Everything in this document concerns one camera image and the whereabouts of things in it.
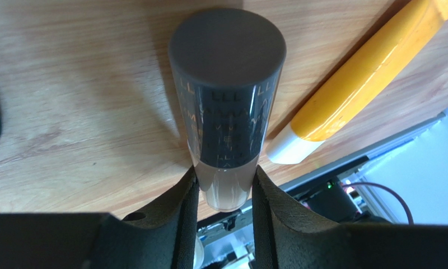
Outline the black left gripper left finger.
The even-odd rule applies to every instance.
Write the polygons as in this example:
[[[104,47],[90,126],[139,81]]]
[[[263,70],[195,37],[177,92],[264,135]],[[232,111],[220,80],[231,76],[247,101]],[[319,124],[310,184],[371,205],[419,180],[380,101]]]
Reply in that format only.
[[[192,268],[194,169],[119,219],[106,212],[0,214],[0,268]]]

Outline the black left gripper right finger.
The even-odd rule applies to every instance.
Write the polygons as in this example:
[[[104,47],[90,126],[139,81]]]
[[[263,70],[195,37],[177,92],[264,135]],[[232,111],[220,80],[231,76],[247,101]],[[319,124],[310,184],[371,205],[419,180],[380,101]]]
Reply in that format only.
[[[257,268],[448,268],[448,226],[340,224],[297,202],[257,167]]]

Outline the grey cap foundation bottle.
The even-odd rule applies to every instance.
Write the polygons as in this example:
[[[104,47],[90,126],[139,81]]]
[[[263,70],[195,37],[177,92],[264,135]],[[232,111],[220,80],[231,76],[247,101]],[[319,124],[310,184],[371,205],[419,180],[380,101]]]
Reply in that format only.
[[[177,27],[168,56],[204,199],[234,211],[250,194],[286,59],[284,36],[256,13],[213,8]]]

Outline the orange cosmetic tube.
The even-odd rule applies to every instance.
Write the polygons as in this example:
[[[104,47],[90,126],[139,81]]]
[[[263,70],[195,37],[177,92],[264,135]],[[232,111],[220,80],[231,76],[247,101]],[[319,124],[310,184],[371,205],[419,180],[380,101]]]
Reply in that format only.
[[[267,146],[269,160],[298,164],[365,108],[448,20],[448,1],[410,1],[351,56]]]

